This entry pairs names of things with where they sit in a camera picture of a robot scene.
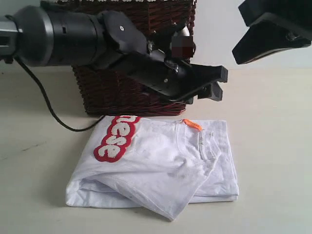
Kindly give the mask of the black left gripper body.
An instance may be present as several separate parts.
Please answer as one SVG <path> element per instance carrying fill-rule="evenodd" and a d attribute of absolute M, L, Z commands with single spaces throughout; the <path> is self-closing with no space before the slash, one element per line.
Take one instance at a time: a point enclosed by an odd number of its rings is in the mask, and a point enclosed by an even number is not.
<path fill-rule="evenodd" d="M 194 66 L 174 58 L 157 61 L 149 56 L 129 54 L 114 64 L 114 70 L 171 102 L 185 102 L 207 91 L 210 85 Z"/>

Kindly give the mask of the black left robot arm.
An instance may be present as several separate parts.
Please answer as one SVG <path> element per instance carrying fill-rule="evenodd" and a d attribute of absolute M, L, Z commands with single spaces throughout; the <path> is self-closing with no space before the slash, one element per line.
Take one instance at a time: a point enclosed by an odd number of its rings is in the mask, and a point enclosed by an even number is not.
<path fill-rule="evenodd" d="M 135 80 L 171 102 L 209 98 L 207 68 L 174 57 L 175 42 L 189 35 L 184 24 L 150 36 L 119 11 L 96 15 L 70 12 L 43 2 L 0 19 L 0 58 L 28 66 L 89 66 L 110 69 Z"/>

